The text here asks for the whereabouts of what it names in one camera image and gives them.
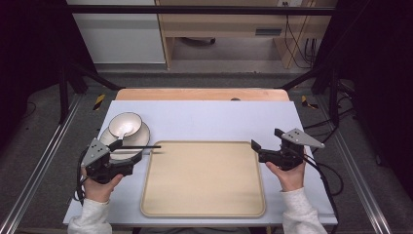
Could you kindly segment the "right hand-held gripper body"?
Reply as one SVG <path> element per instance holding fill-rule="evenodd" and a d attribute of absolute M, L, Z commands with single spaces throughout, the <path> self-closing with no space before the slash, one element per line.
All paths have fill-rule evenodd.
<path fill-rule="evenodd" d="M 325 148 L 322 142 L 299 129 L 284 132 L 280 140 L 282 142 L 279 150 L 263 149 L 261 147 L 258 153 L 259 163 L 271 162 L 283 171 L 289 171 L 303 163 L 305 146 Z"/>

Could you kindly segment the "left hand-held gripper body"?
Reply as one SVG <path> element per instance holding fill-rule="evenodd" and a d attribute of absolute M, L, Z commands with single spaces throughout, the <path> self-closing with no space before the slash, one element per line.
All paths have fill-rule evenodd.
<path fill-rule="evenodd" d="M 134 162 L 131 159 L 112 159 L 111 146 L 94 138 L 88 146 L 81 166 L 86 169 L 87 177 L 98 183 L 106 184 L 116 175 L 131 175 Z"/>

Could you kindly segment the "black chopstick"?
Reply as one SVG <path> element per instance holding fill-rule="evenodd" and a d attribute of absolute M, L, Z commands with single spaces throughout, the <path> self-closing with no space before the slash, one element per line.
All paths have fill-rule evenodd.
<path fill-rule="evenodd" d="M 162 148 L 161 145 L 145 145 L 145 146 L 120 146 L 120 147 L 109 147 L 111 151 L 118 149 L 152 149 L 152 148 Z"/>

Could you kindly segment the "person's right hand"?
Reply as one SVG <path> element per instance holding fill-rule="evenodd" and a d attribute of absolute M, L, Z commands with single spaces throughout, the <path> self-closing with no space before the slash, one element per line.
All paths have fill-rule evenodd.
<path fill-rule="evenodd" d="M 282 192 L 290 192 L 304 187 L 305 163 L 289 171 L 283 171 L 271 162 L 267 162 L 266 167 L 280 181 Z"/>

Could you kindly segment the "person's left hand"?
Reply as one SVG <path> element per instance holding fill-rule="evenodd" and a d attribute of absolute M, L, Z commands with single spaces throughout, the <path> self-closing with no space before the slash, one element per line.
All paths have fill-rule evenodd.
<path fill-rule="evenodd" d="M 124 177 L 122 174 L 119 174 L 112 178 L 108 183 L 101 184 L 89 178 L 85 168 L 82 168 L 82 175 L 86 178 L 84 182 L 85 197 L 99 203 L 106 203 L 109 201 L 111 193 Z"/>

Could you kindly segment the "white ceramic spoon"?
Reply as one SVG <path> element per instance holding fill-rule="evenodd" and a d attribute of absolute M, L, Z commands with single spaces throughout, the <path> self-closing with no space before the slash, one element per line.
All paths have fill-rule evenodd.
<path fill-rule="evenodd" d="M 132 125 L 124 125 L 118 133 L 118 140 L 123 140 L 124 137 L 131 134 L 132 131 L 133 131 L 133 126 Z"/>

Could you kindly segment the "white plate dark rim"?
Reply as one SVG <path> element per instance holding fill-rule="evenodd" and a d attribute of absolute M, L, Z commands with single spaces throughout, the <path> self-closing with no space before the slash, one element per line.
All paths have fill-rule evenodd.
<path fill-rule="evenodd" d="M 113 136 L 108 129 L 105 129 L 100 136 L 100 141 L 105 145 L 110 145 L 117 138 Z M 123 140 L 124 146 L 144 146 L 150 140 L 150 130 L 148 126 L 143 123 L 140 130 L 132 136 L 125 136 Z M 140 157 L 142 149 L 116 149 L 110 156 L 113 160 L 126 160 L 133 157 Z"/>

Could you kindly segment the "white bowl dark rim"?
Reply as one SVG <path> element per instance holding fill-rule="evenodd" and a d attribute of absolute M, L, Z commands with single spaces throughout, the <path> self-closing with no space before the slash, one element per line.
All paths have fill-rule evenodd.
<path fill-rule="evenodd" d="M 125 136 L 125 137 L 130 137 L 130 136 L 136 134 L 140 130 L 140 128 L 142 126 L 142 119 L 136 113 L 124 112 L 124 113 L 118 114 L 117 116 L 115 116 L 110 121 L 109 126 L 108 126 L 108 130 L 109 130 L 111 135 L 118 138 L 118 133 L 124 125 L 132 125 L 133 126 L 132 133 L 129 134 L 128 136 Z"/>

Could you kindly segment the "pale lavender table sheet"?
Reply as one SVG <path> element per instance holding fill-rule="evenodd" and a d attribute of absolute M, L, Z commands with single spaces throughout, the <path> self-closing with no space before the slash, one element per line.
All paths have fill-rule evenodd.
<path fill-rule="evenodd" d="M 131 111 L 149 126 L 152 143 L 167 139 L 256 140 L 265 148 L 278 148 L 281 141 L 274 130 L 303 128 L 292 101 L 248 100 L 114 100 L 102 122 L 102 129 L 116 115 Z M 138 208 L 149 157 L 145 155 L 132 175 L 123 179 L 112 195 L 108 221 L 114 226 L 133 227 L 155 224 L 189 225 L 279 225 L 285 205 L 274 175 L 261 166 L 266 212 L 259 218 L 155 218 Z"/>

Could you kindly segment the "beige rectangular tray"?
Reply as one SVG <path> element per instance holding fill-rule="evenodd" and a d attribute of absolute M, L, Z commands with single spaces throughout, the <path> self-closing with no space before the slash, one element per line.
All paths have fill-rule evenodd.
<path fill-rule="evenodd" d="M 149 217 L 260 217 L 266 202 L 247 141 L 163 140 L 149 156 L 141 211 Z"/>

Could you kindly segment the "wooden table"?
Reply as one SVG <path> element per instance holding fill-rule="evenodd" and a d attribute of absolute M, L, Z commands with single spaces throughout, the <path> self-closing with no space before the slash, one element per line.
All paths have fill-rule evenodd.
<path fill-rule="evenodd" d="M 149 88 L 122 89 L 116 100 L 268 100 L 289 101 L 285 90 L 258 88 Z"/>

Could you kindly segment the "white cabinet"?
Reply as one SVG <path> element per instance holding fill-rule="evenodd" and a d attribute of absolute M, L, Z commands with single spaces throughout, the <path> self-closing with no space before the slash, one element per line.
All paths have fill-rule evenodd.
<path fill-rule="evenodd" d="M 165 63 L 156 14 L 74 14 L 96 64 Z"/>

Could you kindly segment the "black curtain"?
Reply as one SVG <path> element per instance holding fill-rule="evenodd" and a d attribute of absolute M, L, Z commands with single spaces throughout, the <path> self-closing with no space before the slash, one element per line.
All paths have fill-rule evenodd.
<path fill-rule="evenodd" d="M 57 48 L 44 35 L 52 32 L 69 57 L 95 71 L 72 14 L 41 11 L 67 0 L 0 0 L 0 150 L 26 112 L 30 95 L 58 83 Z"/>
<path fill-rule="evenodd" d="M 355 84 L 355 107 L 378 156 L 413 200 L 413 0 L 337 0 L 317 62 L 339 46 L 338 77 Z"/>

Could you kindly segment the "black metal frame stand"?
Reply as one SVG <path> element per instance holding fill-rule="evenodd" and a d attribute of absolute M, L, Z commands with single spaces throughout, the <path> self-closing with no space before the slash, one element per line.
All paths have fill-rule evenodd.
<path fill-rule="evenodd" d="M 314 78 L 314 84 L 311 91 L 314 95 L 322 94 L 326 88 L 329 88 L 328 98 L 328 116 L 332 120 L 335 127 L 339 126 L 339 113 L 338 113 L 338 88 L 339 88 L 339 76 L 338 70 L 334 66 L 320 65 L 316 68 L 312 68 L 308 72 L 300 75 L 298 78 L 281 86 L 282 90 L 289 91 L 295 86 Z"/>
<path fill-rule="evenodd" d="M 112 91 L 122 90 L 121 86 L 118 86 L 100 75 L 96 72 L 88 70 L 82 65 L 76 62 L 66 62 L 60 66 L 58 72 L 58 86 L 59 86 L 59 99 L 60 99 L 60 119 L 59 122 L 62 124 L 69 115 L 69 101 L 68 101 L 68 89 L 67 83 L 70 83 L 75 90 L 76 94 L 83 94 L 88 86 L 83 80 L 83 76 L 89 77 L 101 84 L 103 87 L 108 88 Z"/>

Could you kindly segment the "black horizontal frame bar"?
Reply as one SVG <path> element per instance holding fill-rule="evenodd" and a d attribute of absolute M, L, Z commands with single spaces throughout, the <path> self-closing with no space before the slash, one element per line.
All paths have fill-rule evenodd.
<path fill-rule="evenodd" d="M 333 16 L 335 8 L 319 7 L 236 7 L 236 6 L 121 6 L 68 5 L 76 14 L 179 14 L 179 15 L 288 15 Z"/>

